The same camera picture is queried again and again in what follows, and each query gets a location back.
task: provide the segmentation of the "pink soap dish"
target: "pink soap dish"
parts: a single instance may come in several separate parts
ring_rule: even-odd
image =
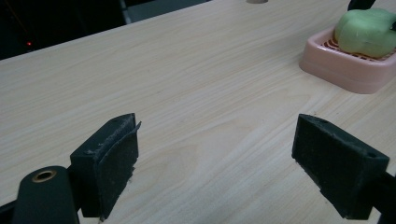
[[[300,67],[347,91],[374,93],[396,76],[396,49],[382,58],[341,51],[333,39],[334,27],[306,41]]]

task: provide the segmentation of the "green soap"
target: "green soap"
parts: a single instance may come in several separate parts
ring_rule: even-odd
[[[350,10],[337,23],[334,37],[341,50],[380,58],[396,47],[396,32],[390,30],[396,14],[381,8]]]

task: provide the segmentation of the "light wood tabletop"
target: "light wood tabletop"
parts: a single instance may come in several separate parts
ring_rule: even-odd
[[[364,95],[298,65],[347,4],[214,0],[1,61],[0,204],[135,113],[140,157],[105,223],[376,223],[375,209],[342,219],[291,157],[304,113],[388,155],[396,173],[396,78]],[[394,0],[375,7],[396,12]]]

